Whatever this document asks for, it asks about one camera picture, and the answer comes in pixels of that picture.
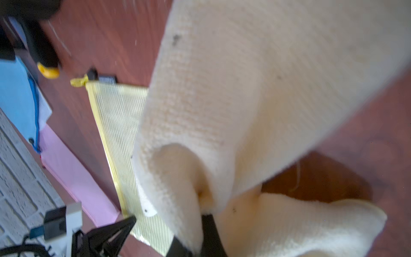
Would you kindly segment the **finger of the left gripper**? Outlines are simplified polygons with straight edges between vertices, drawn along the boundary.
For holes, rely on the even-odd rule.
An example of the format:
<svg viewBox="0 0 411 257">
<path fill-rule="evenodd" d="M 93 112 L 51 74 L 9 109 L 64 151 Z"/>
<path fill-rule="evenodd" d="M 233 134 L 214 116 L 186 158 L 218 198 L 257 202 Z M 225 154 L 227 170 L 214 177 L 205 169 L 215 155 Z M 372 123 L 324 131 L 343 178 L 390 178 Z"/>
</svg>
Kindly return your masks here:
<svg viewBox="0 0 411 257">
<path fill-rule="evenodd" d="M 72 256 L 116 257 L 136 221 L 133 215 L 114 224 L 95 228 L 88 233 L 79 230 L 72 237 Z"/>
</svg>

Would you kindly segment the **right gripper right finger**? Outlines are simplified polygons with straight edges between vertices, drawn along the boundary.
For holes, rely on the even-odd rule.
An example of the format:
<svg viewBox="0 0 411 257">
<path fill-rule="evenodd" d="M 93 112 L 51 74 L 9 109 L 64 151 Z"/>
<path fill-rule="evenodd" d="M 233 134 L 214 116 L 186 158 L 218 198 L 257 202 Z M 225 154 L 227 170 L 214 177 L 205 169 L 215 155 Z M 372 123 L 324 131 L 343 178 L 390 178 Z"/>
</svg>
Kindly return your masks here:
<svg viewBox="0 0 411 257">
<path fill-rule="evenodd" d="M 202 216 L 203 244 L 201 257 L 227 257 L 212 215 Z"/>
</svg>

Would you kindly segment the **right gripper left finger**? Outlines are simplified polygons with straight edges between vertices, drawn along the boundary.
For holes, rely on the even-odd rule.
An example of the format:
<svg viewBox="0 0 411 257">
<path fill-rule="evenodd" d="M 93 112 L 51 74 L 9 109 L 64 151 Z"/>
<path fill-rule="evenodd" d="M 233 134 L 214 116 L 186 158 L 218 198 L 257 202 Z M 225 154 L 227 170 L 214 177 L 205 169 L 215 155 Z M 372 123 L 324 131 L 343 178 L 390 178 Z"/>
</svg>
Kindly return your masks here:
<svg viewBox="0 0 411 257">
<path fill-rule="evenodd" d="M 177 237 L 173 238 L 166 257 L 192 257 L 193 253 L 186 249 Z"/>
</svg>

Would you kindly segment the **yellow document bag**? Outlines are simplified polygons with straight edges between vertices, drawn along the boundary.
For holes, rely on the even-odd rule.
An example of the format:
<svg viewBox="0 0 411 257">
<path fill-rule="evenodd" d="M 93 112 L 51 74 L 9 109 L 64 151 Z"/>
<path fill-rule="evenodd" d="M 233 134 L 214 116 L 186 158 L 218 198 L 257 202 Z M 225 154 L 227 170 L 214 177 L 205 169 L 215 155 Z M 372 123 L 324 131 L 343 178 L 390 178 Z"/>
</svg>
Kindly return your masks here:
<svg viewBox="0 0 411 257">
<path fill-rule="evenodd" d="M 87 90 L 122 214 L 137 218 L 131 234 L 165 256 L 173 234 L 157 215 L 147 216 L 149 211 L 141 205 L 142 194 L 131 162 L 148 88 L 105 83 L 90 75 L 72 79 L 70 83 Z"/>
</svg>

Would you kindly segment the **yellow cleaning cloth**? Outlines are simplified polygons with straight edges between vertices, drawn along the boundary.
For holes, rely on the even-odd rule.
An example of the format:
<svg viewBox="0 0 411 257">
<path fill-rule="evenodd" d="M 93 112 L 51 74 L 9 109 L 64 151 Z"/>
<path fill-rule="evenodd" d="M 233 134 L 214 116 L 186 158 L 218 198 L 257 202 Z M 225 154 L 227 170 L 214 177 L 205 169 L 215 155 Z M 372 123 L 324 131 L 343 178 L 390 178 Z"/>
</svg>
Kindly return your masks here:
<svg viewBox="0 0 411 257">
<path fill-rule="evenodd" d="M 363 257 L 387 216 L 263 193 L 411 60 L 410 1 L 174 1 L 132 155 L 181 244 L 212 215 L 229 257 Z"/>
</svg>

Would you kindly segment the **blue document bag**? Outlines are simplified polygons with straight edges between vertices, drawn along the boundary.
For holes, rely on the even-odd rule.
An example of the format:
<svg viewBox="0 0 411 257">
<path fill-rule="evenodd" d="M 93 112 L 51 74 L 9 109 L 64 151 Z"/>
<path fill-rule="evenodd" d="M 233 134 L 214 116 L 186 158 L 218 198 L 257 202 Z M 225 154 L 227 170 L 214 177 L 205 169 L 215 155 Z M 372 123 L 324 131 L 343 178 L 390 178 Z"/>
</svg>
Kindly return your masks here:
<svg viewBox="0 0 411 257">
<path fill-rule="evenodd" d="M 36 82 L 20 58 L 1 60 L 1 109 L 37 153 L 39 94 Z"/>
</svg>

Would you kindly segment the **clear mesh document bag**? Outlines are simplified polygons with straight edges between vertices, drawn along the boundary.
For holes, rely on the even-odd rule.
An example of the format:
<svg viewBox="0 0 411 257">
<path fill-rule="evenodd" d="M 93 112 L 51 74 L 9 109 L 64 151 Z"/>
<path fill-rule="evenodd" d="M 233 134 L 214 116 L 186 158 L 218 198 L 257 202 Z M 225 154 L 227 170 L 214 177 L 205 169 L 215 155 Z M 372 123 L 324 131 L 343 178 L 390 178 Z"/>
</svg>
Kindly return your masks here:
<svg viewBox="0 0 411 257">
<path fill-rule="evenodd" d="M 43 130 L 46 126 L 48 119 L 52 115 L 52 110 L 50 108 L 49 103 L 47 102 L 46 98 L 43 96 L 40 88 L 36 87 L 37 94 L 38 94 L 38 104 L 39 104 L 39 131 Z"/>
</svg>

